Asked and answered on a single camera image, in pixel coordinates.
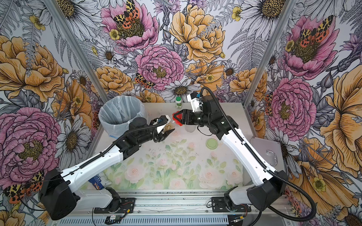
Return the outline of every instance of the trash bin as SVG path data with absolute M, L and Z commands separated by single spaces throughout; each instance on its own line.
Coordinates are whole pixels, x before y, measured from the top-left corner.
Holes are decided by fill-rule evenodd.
M 148 113 L 139 99 L 121 95 L 107 101 L 99 110 L 98 117 L 108 135 L 119 138 L 128 130 L 134 118 L 148 120 Z

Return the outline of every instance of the white bottle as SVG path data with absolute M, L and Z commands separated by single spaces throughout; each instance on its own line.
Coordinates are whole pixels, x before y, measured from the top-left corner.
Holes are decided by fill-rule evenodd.
M 181 97 L 176 97 L 176 108 L 181 109 L 182 108 L 182 99 Z

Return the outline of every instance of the floral wallpaper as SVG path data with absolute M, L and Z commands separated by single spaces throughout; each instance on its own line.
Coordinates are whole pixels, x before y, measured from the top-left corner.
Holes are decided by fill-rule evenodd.
M 285 0 L 57 2 L 110 98 L 186 102 L 207 86 L 221 102 L 241 102 L 254 77 L 243 71 L 256 70 Z M 57 33 L 48 10 L 34 7 Z
M 37 181 L 84 160 L 103 103 L 41 1 L 0 3 L 0 225 L 44 226 Z
M 289 180 L 317 203 L 301 225 L 362 225 L 361 13 L 361 0 L 299 0 L 247 105 L 257 136 L 280 142 Z M 311 211 L 286 194 L 297 216 Z

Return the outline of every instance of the green lid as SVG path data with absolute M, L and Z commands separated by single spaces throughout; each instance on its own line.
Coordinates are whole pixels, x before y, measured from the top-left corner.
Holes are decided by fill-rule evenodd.
M 206 141 L 206 147 L 211 149 L 211 150 L 214 150 L 218 147 L 218 142 L 217 140 L 215 140 L 214 138 L 210 138 Z

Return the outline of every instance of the floral tablecloth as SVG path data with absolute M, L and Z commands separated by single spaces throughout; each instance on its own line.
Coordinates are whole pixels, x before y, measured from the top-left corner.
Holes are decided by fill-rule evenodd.
M 125 189 L 229 189 L 243 182 L 243 166 L 215 135 L 175 131 L 161 143 L 147 142 L 104 171 L 116 191 Z M 218 146 L 210 150 L 208 139 Z

